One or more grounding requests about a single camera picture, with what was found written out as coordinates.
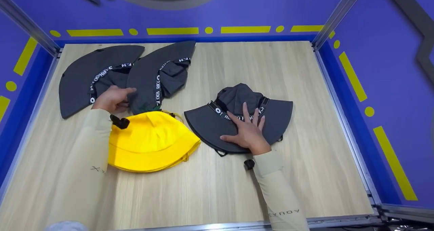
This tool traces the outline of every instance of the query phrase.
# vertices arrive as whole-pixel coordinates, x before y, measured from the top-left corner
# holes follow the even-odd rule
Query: dark gray hat
[[[194,53],[195,41],[183,41],[162,47],[140,58],[131,68],[127,87],[137,92],[129,95],[133,114],[160,109],[164,98],[171,97],[186,83],[187,68]]]
[[[237,134],[237,126],[226,112],[232,112],[244,120],[244,102],[248,105],[249,120],[253,118],[256,108],[259,108],[259,117],[266,115],[267,119],[262,129],[265,140],[270,145],[279,141],[291,120],[293,102],[269,99],[261,93],[253,92],[243,83],[222,89],[215,101],[186,111],[184,116],[191,130],[213,149],[226,153],[247,153],[248,149],[220,139],[221,135]]]
[[[62,118],[93,104],[111,85],[125,88],[130,68],[143,51],[139,45],[118,45],[97,49],[74,61],[60,78]]]

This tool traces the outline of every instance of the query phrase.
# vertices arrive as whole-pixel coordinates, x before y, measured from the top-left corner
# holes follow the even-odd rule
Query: forearm
[[[276,152],[254,155],[254,172],[267,203],[271,228],[275,231],[308,231],[300,204],[282,173]]]
[[[102,109],[87,115],[62,166],[48,225],[71,220],[93,230],[107,171],[111,124],[110,114]]]

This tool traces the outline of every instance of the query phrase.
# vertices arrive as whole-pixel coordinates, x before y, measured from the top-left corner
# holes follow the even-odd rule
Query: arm
[[[110,114],[125,111],[135,89],[111,86],[95,101],[62,166],[48,231],[94,230],[109,157]]]
[[[275,151],[253,156],[254,172],[267,203],[271,228],[275,231],[308,231],[300,204],[282,173],[282,164]]]
[[[276,152],[262,136],[265,116],[259,121],[259,111],[255,110],[252,121],[241,121],[227,112],[237,125],[237,135],[222,135],[221,140],[236,143],[248,148],[255,161],[254,172],[262,195],[267,203],[271,228],[275,231],[308,231],[306,217],[300,209],[295,194],[282,173],[282,163]],[[244,118],[250,118],[247,104],[243,104]]]

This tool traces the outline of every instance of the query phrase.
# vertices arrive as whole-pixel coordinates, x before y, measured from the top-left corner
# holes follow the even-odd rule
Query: yellow bucket hat
[[[125,171],[153,172],[171,168],[197,149],[200,139],[165,112],[127,117],[126,129],[112,126],[108,163]]]

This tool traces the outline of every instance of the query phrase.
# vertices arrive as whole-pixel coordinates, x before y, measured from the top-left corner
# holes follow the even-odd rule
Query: yellow stripe
[[[34,38],[30,37],[28,39],[27,44],[24,47],[23,52],[21,52],[20,58],[18,58],[18,61],[14,67],[14,72],[16,72],[18,75],[22,76],[24,74],[24,71],[26,70],[28,62],[35,51],[37,44],[38,43]]]
[[[7,106],[9,105],[9,102],[11,102],[11,100],[9,100],[4,96],[0,96],[0,121],[3,119]]]
[[[350,83],[354,89],[355,94],[357,95],[357,98],[360,102],[366,100],[368,97],[366,96],[366,93],[363,90],[363,87],[360,84],[360,81],[357,78],[357,75],[354,72],[354,69],[348,59],[348,56],[345,52],[342,52],[341,55],[339,55],[339,60],[341,60],[342,66],[344,67],[345,73],[348,76],[348,79],[350,80]]]
[[[375,136],[380,143],[381,149],[383,149],[384,155],[386,156],[387,162],[395,175],[396,181],[404,195],[406,200],[417,200],[416,194],[411,187],[410,182],[404,172],[401,164],[399,163],[398,157],[396,157],[392,146],[390,145],[389,139],[383,130],[383,127],[379,126],[374,128]]]
[[[335,36],[335,34],[336,34],[335,31],[332,31],[332,32],[329,34],[329,38],[332,39],[332,38]]]
[[[122,30],[67,30],[71,37],[123,36]]]
[[[300,25],[293,26],[291,32],[319,32],[321,31],[323,25]]]
[[[271,26],[221,27],[220,33],[269,33]]]
[[[198,27],[147,28],[148,35],[199,34]]]

